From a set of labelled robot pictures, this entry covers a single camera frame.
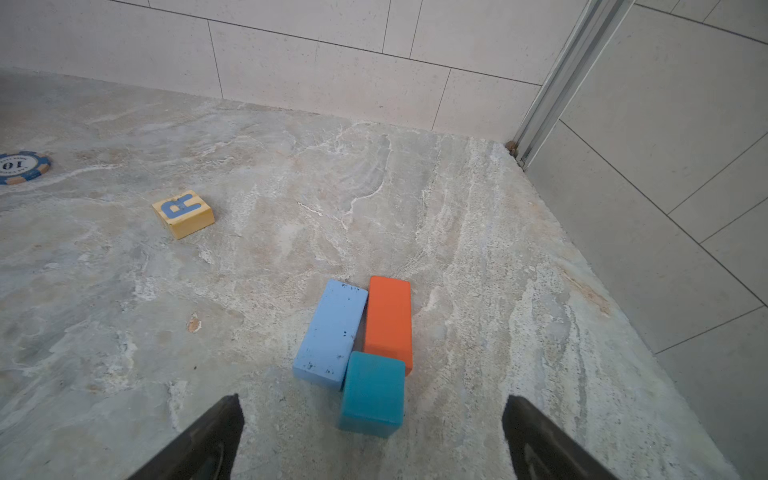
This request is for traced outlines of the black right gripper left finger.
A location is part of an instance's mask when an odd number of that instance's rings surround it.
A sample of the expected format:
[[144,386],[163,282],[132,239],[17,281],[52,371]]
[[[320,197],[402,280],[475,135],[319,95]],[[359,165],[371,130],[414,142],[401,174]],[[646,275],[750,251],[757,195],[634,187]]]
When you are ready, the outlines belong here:
[[129,479],[230,479],[244,425],[239,396],[224,396]]

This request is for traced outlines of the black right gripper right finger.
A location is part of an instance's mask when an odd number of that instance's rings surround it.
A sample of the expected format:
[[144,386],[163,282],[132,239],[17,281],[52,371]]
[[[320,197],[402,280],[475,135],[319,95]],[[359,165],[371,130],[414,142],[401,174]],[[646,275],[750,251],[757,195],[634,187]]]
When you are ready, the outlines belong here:
[[518,479],[617,479],[522,396],[508,397],[502,428]]

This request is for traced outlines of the yellow letter R block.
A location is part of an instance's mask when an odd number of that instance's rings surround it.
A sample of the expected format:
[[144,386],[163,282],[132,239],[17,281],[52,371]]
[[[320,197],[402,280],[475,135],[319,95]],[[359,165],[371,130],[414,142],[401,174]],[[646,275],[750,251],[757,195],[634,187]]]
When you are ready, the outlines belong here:
[[193,190],[155,202],[152,208],[176,240],[215,223],[212,208]]

